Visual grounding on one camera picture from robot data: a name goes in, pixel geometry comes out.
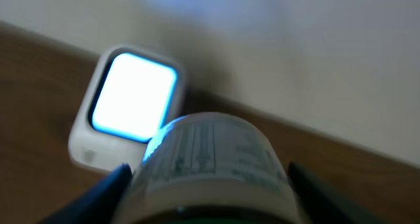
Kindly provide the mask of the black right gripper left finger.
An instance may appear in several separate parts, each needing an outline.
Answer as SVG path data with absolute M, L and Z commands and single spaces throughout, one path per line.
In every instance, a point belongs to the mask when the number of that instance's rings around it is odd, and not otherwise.
M 108 224 L 132 176 L 130 166 L 122 164 L 79 198 L 40 222 L 42 224 Z

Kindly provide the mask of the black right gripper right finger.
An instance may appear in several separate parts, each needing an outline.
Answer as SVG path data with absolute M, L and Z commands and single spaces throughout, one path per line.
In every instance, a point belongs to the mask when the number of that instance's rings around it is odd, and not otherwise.
M 375 224 L 381 220 L 344 197 L 304 166 L 291 162 L 287 174 L 313 223 Z

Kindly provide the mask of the green lid jar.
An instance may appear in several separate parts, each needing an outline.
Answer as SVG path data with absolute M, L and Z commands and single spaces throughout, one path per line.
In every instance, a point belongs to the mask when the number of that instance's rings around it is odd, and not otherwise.
M 300 223 L 267 137 L 236 116 L 175 119 L 150 140 L 113 223 Z

